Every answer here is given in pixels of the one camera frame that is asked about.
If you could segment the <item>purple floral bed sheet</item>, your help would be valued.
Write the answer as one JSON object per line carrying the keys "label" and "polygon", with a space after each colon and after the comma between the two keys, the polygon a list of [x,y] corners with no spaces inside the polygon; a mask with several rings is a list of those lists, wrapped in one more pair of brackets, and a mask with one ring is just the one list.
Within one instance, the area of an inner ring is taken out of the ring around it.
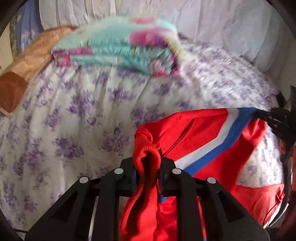
{"label": "purple floral bed sheet", "polygon": [[1,210],[14,228],[28,230],[79,177],[118,167],[145,123],[187,110],[278,105],[278,88],[242,57],[182,44],[189,62],[181,77],[54,63],[36,77],[16,112],[1,117]]}

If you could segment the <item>blue patterned hanging cloth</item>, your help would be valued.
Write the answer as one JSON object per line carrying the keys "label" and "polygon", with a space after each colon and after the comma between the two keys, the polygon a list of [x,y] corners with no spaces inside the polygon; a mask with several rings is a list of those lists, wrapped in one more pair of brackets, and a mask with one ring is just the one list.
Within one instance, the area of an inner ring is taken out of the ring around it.
{"label": "blue patterned hanging cloth", "polygon": [[39,1],[27,1],[19,10],[16,19],[16,42],[18,53],[29,47],[31,42],[43,32],[40,19]]}

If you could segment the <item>orange brown pillow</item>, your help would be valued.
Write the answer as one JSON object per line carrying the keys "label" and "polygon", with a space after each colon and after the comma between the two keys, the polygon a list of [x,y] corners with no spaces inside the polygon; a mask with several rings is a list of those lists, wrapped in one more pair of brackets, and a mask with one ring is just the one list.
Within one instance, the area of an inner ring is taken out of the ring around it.
{"label": "orange brown pillow", "polygon": [[52,47],[75,29],[62,26],[42,32],[1,73],[1,115],[15,112],[30,83],[53,60]]}

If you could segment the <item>red track pants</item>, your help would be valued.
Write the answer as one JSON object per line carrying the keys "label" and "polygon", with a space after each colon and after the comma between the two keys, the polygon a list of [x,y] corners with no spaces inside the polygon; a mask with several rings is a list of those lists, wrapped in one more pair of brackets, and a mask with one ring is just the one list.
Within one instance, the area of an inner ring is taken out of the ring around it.
{"label": "red track pants", "polygon": [[176,199],[159,193],[162,157],[195,178],[215,178],[258,223],[267,224],[282,202],[284,185],[252,188],[237,183],[266,134],[266,122],[254,112],[254,108],[184,111],[140,126],[133,151],[139,183],[123,211],[120,239],[177,239]]}

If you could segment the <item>white wall curtain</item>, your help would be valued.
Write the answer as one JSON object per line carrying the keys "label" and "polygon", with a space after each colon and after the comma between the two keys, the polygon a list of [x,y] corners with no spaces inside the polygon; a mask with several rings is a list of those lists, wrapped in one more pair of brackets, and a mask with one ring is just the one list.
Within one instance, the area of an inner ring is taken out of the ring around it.
{"label": "white wall curtain", "polygon": [[274,78],[290,58],[292,34],[266,1],[39,1],[38,6],[44,29],[108,16],[161,18],[183,36],[223,46]]}

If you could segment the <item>folded teal pink blanket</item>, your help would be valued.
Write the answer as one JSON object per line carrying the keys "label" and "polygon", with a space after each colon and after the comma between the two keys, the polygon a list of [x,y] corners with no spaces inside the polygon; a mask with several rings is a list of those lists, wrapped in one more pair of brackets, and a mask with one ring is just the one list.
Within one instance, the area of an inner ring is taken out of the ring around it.
{"label": "folded teal pink blanket", "polygon": [[79,27],[51,53],[59,66],[115,66],[151,76],[179,75],[183,57],[172,23],[131,16],[108,17]]}

